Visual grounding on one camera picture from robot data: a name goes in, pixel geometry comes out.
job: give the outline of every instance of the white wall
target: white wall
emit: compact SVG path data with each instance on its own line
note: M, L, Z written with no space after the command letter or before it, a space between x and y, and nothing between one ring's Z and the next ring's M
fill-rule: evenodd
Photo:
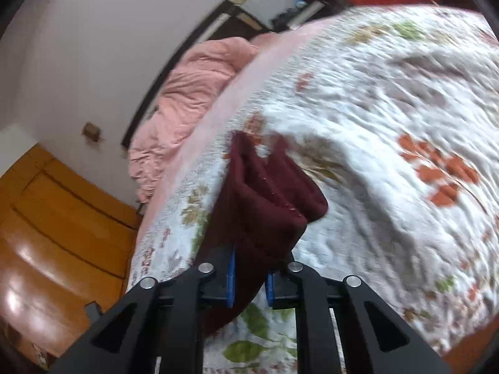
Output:
M220 2L27 0L0 41L3 101L61 161L133 204L121 138L164 63ZM266 21L292 3L249 0L245 8ZM98 147L80 135L87 121L102 128Z
M15 123L0 129L0 176L35 144L36 141Z

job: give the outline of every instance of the floral quilt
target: floral quilt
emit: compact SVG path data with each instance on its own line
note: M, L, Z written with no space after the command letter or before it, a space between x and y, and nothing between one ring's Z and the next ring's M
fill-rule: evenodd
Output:
M296 52L230 120L164 205L128 288L190 266L229 162L278 132L329 210L293 254L366 281L439 353L499 311L499 46L481 15L355 8ZM206 341L207 374L296 372L293 310L264 291Z

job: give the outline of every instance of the pink comforter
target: pink comforter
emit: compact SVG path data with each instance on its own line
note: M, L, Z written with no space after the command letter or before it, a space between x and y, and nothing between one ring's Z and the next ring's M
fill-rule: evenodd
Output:
M258 53L243 38L206 41L189 49L170 72L158 111L135 133L129 172L149 202L166 162L178 151L227 83Z

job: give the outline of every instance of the dark red towel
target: dark red towel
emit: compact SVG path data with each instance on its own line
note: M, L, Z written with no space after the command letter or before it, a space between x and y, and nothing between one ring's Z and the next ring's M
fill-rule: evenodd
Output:
M319 187L285 154L286 147L279 137L265 161L245 133L233 137L229 170L195 264L202 263L210 249L234 243L235 303L231 309L206 311L206 335L246 308L267 273L289 255L307 223L327 211Z

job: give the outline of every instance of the green leaf pattern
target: green leaf pattern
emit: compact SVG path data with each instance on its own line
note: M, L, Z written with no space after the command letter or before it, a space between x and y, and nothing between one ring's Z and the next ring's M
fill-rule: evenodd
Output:
M454 285L455 281L453 276L447 276L443 280L435 281L435 287L437 287L438 292L442 294L449 292L454 287Z
M328 182L333 180L341 183L341 178L338 174L343 169L343 166L325 157L320 153L317 146L305 142L296 147L298 154L298 165L314 180Z
M281 309L272 311L271 317L279 316L280 322L286 324L288 319L293 316L294 309ZM255 302L250 303L241 313L240 318L245 323L251 335L258 339L255 341L238 340L231 343L224 350L224 357L232 362L248 363L260 357L263 352L282 350L289 355L289 358L296 358L297 351L295 338L288 337L285 333L273 333L270 336L269 318L266 316ZM246 369L250 366L235 367L238 370Z
M363 25L346 38L345 43L355 46L362 43L369 43L375 38L390 34L395 34L409 41L421 41L425 39L423 31L421 31L413 21L406 20L391 25ZM454 43L452 37L442 32L428 35L428 40L439 44Z
M425 318L425 319L431 319L431 315L428 311L425 311L425 310L422 310L420 313L419 313L419 316L421 316L422 318Z
M249 331L259 338L269 339L269 321L263 312L252 302L240 315Z
M182 224L186 227L196 226L196 233L192 239L192 250L195 254L205 233L206 226L210 217L209 210L203 208L203 199L208 194L208 187L200 185L195 188L187 198L187 206L182 210Z
M232 362L250 362L267 349L267 347L263 347L258 343L248 340L238 340L227 346L224 351L224 357Z

